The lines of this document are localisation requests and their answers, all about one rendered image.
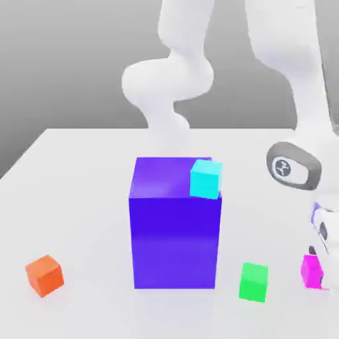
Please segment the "small magenta cube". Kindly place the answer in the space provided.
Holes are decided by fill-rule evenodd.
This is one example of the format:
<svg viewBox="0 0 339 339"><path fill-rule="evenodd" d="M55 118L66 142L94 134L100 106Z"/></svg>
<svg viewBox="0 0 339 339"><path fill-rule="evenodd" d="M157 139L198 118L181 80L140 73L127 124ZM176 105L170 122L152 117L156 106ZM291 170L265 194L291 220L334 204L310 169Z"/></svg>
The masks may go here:
<svg viewBox="0 0 339 339"><path fill-rule="evenodd" d="M322 289L322 267L315 255L304 255L301 264L301 277L306 288Z"/></svg>

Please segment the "small orange cube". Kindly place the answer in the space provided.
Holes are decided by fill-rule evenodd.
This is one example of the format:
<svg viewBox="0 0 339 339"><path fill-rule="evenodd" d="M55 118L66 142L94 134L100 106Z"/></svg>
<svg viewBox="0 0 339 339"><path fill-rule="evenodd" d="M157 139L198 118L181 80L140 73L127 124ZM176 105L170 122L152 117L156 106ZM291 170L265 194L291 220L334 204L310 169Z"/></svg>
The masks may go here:
<svg viewBox="0 0 339 339"><path fill-rule="evenodd" d="M30 286L43 298L64 285L61 265L45 255L25 266Z"/></svg>

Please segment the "small cyan cube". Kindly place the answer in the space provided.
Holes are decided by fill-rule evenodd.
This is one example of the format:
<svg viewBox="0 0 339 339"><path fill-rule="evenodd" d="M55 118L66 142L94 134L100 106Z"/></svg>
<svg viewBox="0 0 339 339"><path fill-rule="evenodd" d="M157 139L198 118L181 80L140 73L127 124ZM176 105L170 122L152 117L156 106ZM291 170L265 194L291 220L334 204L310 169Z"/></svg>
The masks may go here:
<svg viewBox="0 0 339 339"><path fill-rule="evenodd" d="M189 193L193 197L218 199L222 183L222 163L198 159L190 171Z"/></svg>

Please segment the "large blue box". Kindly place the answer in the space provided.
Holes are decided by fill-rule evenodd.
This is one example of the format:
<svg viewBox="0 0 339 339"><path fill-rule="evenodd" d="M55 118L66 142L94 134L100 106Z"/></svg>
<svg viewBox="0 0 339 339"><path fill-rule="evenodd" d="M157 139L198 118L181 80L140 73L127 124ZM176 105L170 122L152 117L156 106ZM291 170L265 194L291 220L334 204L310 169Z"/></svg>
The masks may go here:
<svg viewBox="0 0 339 339"><path fill-rule="evenodd" d="M137 289L212 289L222 198L190 194L196 158L138 157L128 196Z"/></svg>

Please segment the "small green cube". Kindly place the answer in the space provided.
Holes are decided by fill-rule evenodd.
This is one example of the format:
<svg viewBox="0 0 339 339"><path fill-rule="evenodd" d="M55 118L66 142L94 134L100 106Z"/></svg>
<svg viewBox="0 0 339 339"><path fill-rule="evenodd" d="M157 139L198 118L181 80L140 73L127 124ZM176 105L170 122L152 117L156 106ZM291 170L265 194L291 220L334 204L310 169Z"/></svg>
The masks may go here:
<svg viewBox="0 0 339 339"><path fill-rule="evenodd" d="M264 303L268 285L268 267L243 263L238 296L240 299Z"/></svg>

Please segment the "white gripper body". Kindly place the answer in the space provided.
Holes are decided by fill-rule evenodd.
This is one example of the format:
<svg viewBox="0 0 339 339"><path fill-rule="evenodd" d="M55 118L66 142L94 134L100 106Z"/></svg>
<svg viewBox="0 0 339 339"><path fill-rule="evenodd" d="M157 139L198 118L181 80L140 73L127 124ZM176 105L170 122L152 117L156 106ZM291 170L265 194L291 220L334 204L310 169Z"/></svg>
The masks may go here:
<svg viewBox="0 0 339 339"><path fill-rule="evenodd" d="M319 246L316 253L323 271L322 287L339 291L339 246Z"/></svg>

